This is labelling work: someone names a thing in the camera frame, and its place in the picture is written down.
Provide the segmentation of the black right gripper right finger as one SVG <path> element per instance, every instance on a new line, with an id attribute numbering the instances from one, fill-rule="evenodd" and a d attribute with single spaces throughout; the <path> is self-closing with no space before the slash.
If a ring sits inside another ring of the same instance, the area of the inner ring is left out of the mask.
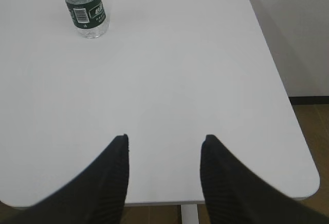
<path id="1" fill-rule="evenodd" d="M 211 223 L 328 223 L 258 177 L 214 135 L 202 143 L 200 180 Z"/>

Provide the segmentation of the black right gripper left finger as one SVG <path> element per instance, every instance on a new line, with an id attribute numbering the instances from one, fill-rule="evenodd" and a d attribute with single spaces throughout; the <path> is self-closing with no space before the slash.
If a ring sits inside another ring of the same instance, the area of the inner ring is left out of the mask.
<path id="1" fill-rule="evenodd" d="M 129 138 L 124 134 L 71 182 L 4 223 L 120 223 L 129 175 Z"/>

